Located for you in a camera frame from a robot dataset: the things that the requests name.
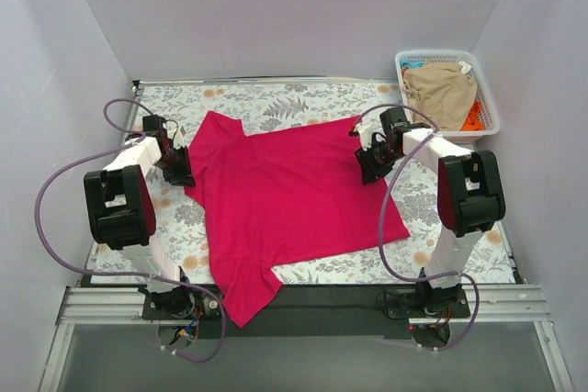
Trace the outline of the pink t shirt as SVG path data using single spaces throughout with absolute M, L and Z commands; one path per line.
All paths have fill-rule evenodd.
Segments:
M 209 268 L 245 326 L 276 296 L 275 267 L 409 237 L 383 182 L 364 185 L 351 118 L 248 135 L 210 111 L 188 152 L 205 212 Z

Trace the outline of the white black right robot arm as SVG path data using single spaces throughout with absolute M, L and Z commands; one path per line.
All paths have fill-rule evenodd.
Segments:
M 380 105 L 381 127 L 357 118 L 349 136 L 360 146 L 355 152 L 362 182 L 393 181 L 416 160 L 436 175 L 436 209 L 441 230 L 429 262 L 416 277 L 404 276 L 404 288 L 383 294 L 380 302 L 392 319 L 450 318 L 468 310 L 462 283 L 471 281 L 465 266 L 483 234 L 503 219 L 506 205 L 498 162 L 491 151 L 472 151 L 443 138 L 430 118 L 413 123 L 406 105 Z

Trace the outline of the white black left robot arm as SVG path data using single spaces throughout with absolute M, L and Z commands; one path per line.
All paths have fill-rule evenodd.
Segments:
M 158 115 L 143 117 L 146 138 L 135 141 L 133 135 L 112 163 L 86 174 L 84 190 L 95 241 L 121 254 L 134 273 L 142 274 L 141 292 L 156 309 L 183 319 L 194 311 L 196 298 L 186 287 L 184 270 L 155 237 L 155 209 L 146 184 L 146 176 L 156 167 L 170 185 L 196 185 L 183 133 L 177 129 L 169 135 L 167 123 Z

